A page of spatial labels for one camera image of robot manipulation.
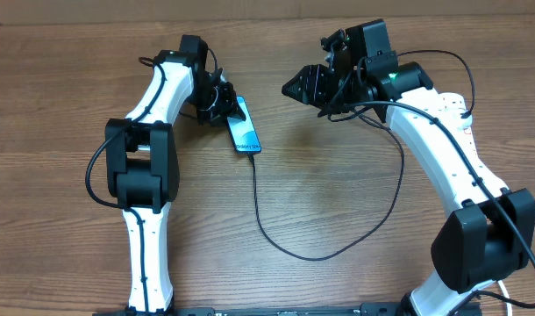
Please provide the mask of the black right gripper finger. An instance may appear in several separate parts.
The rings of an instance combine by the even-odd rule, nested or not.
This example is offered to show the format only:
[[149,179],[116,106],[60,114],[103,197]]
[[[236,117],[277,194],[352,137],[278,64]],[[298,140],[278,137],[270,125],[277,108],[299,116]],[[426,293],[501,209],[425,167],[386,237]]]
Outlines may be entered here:
[[322,64],[304,66],[292,79],[282,86],[283,95],[325,94],[332,87],[332,73]]
[[322,106],[325,103],[325,94],[317,89],[315,83],[286,83],[282,86],[282,94],[303,104]]

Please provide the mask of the blue Galaxy S24+ smartphone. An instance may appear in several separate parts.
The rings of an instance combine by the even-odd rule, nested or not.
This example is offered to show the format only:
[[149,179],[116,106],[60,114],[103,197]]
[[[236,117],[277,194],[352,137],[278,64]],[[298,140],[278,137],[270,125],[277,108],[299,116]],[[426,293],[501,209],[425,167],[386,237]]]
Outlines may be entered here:
[[253,126],[246,100],[242,96],[237,96],[237,101],[245,118],[229,117],[227,119],[234,149],[238,154],[259,154],[261,152],[260,140]]

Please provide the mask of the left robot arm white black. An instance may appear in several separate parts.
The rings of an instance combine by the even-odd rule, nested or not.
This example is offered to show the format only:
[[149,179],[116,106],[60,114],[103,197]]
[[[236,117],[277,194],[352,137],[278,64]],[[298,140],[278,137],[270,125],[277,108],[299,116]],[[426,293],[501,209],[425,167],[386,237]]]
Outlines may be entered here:
[[108,190],[128,230],[132,285],[124,315],[169,315],[174,287],[168,272],[168,216],[180,182],[174,124],[186,103],[196,120],[227,125],[234,141],[252,130],[244,100],[223,70],[205,69],[210,49],[182,36],[178,50],[150,60],[153,80],[137,107],[105,127]]

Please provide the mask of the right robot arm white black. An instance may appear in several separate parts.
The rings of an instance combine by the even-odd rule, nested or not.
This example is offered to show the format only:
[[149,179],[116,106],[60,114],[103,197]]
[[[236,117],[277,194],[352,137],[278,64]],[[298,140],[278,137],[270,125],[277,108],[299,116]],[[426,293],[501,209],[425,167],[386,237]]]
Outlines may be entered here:
[[303,67],[282,93],[332,121],[374,111],[435,187],[446,222],[432,243],[433,272],[397,303],[364,303],[364,315],[477,315],[477,297],[532,266],[535,199],[512,190],[480,160],[462,96],[440,93],[415,62],[401,63],[377,19],[323,38],[325,62]]

